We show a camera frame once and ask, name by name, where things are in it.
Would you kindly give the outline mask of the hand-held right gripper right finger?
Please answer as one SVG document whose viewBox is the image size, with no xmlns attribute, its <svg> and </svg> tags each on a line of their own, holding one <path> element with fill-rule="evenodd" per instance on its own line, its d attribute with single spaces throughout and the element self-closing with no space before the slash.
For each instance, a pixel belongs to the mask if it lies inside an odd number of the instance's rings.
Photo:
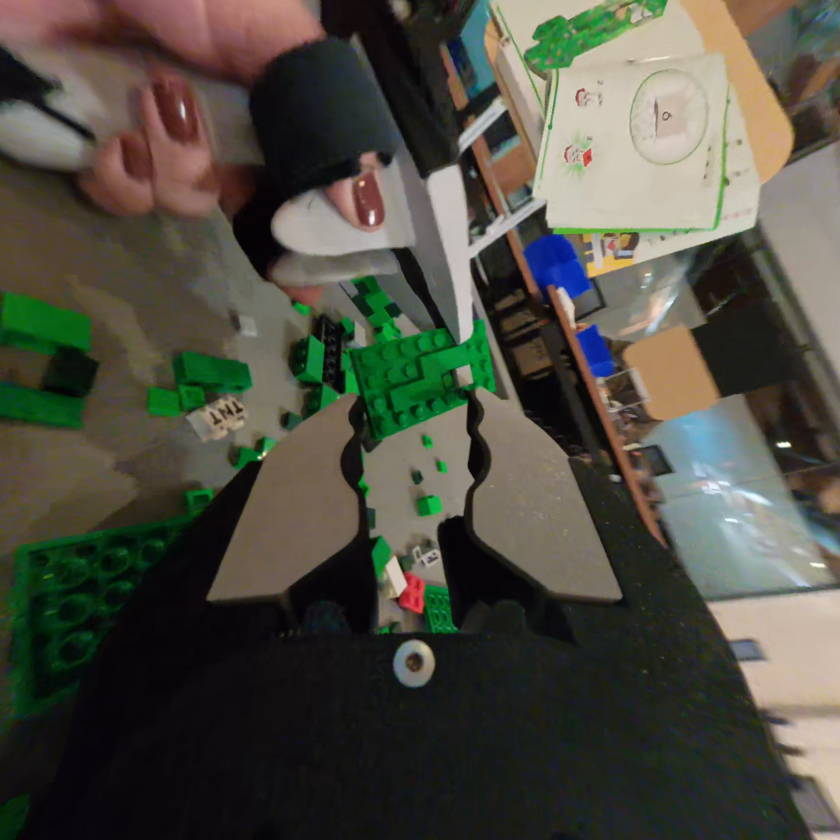
<svg viewBox="0 0 840 840">
<path fill-rule="evenodd" d="M 468 395 L 462 514 L 437 529 L 457 628 L 566 628 L 566 603 L 613 606 L 623 592 L 571 460 L 485 388 Z"/>
</svg>

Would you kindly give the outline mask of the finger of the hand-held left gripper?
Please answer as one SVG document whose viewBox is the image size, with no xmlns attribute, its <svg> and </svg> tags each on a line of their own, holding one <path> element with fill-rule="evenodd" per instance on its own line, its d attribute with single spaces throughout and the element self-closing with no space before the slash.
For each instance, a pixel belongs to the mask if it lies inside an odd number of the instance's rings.
<svg viewBox="0 0 840 840">
<path fill-rule="evenodd" d="M 406 282 L 411 320 L 423 329 L 446 329 L 455 338 L 455 293 L 451 279 L 426 273 L 409 248 L 396 248 L 395 259 Z"/>
<path fill-rule="evenodd" d="M 426 189 L 434 226 L 429 289 L 444 325 L 457 344 L 474 332 L 466 190 L 457 163 L 433 172 Z"/>
</svg>

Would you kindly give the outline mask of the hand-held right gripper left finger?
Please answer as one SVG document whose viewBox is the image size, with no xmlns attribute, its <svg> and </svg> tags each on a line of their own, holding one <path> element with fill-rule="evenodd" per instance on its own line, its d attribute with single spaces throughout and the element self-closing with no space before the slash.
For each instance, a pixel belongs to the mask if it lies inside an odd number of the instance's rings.
<svg viewBox="0 0 840 840">
<path fill-rule="evenodd" d="M 364 492 L 364 410 L 354 394 L 310 416 L 260 463 L 206 599 L 235 605 L 283 595 L 294 617 L 333 603 L 370 632 L 378 588 Z"/>
</svg>

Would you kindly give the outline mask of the green plate assembly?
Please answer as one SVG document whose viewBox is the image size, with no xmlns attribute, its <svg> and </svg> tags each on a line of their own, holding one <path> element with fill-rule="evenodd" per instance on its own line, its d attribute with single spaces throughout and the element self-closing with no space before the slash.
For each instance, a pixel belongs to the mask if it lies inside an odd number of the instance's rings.
<svg viewBox="0 0 840 840">
<path fill-rule="evenodd" d="M 379 441 L 467 404 L 470 391 L 497 391 L 481 319 L 463 343 L 434 329 L 351 350 L 350 362 L 371 435 Z"/>
</svg>

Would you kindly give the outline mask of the green bricks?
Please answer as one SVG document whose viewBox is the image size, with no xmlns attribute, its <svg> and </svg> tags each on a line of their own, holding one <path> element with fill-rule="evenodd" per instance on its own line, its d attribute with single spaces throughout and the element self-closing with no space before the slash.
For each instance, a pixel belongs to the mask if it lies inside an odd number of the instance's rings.
<svg viewBox="0 0 840 840">
<path fill-rule="evenodd" d="M 344 331 L 343 368 L 345 393 L 360 397 L 350 362 L 350 322 L 338 324 Z M 42 387 L 31 388 L 2 382 L 2 419 L 69 430 L 83 427 L 85 401 L 98 373 L 98 362 L 90 349 L 91 323 L 77 312 L 55 308 L 35 298 L 8 293 L 2 303 L 2 345 L 47 354 L 49 366 Z M 400 339 L 399 329 L 381 323 L 378 343 Z M 303 415 L 290 415 L 287 431 L 304 419 L 335 403 L 344 394 L 321 382 L 323 346 L 313 332 L 296 342 L 290 355 L 290 369 L 308 388 Z M 178 353 L 172 361 L 175 386 L 153 385 L 148 391 L 147 409 L 157 417 L 179 417 L 211 403 L 223 395 L 241 396 L 253 386 L 247 363 L 204 353 Z M 210 489 L 185 494 L 185 514 L 197 519 L 214 498 Z"/>
</svg>

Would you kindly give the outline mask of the grey desk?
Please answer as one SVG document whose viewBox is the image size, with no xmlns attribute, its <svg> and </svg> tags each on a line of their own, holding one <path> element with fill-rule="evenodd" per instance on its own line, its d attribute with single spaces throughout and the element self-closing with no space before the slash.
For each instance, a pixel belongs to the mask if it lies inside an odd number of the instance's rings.
<svg viewBox="0 0 840 840">
<path fill-rule="evenodd" d="M 2 419 L 3 599 L 19 546 L 169 519 L 183 490 L 234 477 L 235 448 L 284 439 L 280 414 L 303 399 L 288 359 L 312 319 L 257 277 L 218 210 L 106 217 L 57 175 L 2 169 L 2 292 L 88 316 L 100 363 L 81 429 Z M 235 312 L 257 338 L 237 334 Z M 183 416 L 148 414 L 149 388 L 174 386 L 181 351 L 247 363 L 248 421 L 231 441 L 201 443 Z"/>
</svg>

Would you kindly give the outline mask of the person's left hand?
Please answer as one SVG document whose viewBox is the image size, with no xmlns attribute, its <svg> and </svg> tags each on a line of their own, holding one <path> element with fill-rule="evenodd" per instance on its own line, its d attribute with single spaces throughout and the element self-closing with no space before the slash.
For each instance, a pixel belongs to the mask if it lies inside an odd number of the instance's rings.
<svg viewBox="0 0 840 840">
<path fill-rule="evenodd" d="M 378 249 L 401 145 L 307 2 L 2 2 L 2 159 L 106 214 L 222 207 L 252 257 Z"/>
</svg>

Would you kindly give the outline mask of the blue storage bin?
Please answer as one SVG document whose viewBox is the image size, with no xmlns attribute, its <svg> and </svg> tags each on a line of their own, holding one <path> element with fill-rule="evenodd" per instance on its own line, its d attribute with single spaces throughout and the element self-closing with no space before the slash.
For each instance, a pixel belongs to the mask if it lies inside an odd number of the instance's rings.
<svg viewBox="0 0 840 840">
<path fill-rule="evenodd" d="M 614 375 L 616 364 L 605 338 L 597 325 L 592 324 L 576 333 L 585 362 L 596 379 Z"/>
<path fill-rule="evenodd" d="M 524 249 L 523 255 L 537 288 L 545 298 L 550 287 L 565 290 L 572 299 L 592 290 L 574 247 L 561 234 L 540 237 Z"/>
</svg>

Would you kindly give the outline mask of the black brick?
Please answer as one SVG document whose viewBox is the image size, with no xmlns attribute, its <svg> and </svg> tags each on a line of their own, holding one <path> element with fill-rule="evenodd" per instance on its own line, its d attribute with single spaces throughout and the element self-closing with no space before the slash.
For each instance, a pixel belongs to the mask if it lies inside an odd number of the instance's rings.
<svg viewBox="0 0 840 840">
<path fill-rule="evenodd" d="M 313 335 L 323 346 L 321 382 L 336 393 L 344 394 L 344 331 L 342 327 L 327 315 L 321 314 L 314 323 Z"/>
</svg>

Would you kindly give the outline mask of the white printed brick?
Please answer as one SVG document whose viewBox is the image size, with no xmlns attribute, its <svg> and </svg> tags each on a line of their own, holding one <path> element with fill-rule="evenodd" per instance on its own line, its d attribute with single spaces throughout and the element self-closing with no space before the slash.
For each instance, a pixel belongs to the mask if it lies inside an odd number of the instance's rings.
<svg viewBox="0 0 840 840">
<path fill-rule="evenodd" d="M 186 414 L 185 420 L 202 443 L 209 443 L 244 427 L 249 416 L 236 395 L 222 395 Z"/>
</svg>

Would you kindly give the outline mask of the cardboard box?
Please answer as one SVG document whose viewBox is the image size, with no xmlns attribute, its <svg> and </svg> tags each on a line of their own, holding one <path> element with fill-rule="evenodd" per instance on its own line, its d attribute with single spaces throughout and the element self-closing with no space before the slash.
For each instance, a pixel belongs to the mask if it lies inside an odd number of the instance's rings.
<svg viewBox="0 0 840 840">
<path fill-rule="evenodd" d="M 721 399 L 693 332 L 683 325 L 630 344 L 623 360 L 656 422 L 706 411 Z"/>
</svg>

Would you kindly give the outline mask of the open instruction booklet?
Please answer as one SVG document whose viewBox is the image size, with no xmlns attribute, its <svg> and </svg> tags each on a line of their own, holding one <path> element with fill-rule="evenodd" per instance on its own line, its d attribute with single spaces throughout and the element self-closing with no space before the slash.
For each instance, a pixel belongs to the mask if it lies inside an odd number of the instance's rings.
<svg viewBox="0 0 840 840">
<path fill-rule="evenodd" d="M 490 2 L 535 98 L 533 193 L 591 276 L 740 234 L 760 176 L 725 56 L 682 2 Z"/>
</svg>

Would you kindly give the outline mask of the large green baseplate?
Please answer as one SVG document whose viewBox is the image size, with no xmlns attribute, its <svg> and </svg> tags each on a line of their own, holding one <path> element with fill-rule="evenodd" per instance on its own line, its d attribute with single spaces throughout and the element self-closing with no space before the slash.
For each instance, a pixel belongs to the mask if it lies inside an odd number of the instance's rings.
<svg viewBox="0 0 840 840">
<path fill-rule="evenodd" d="M 71 697 L 116 616 L 192 515 L 29 543 L 14 553 L 10 595 L 13 713 Z"/>
</svg>

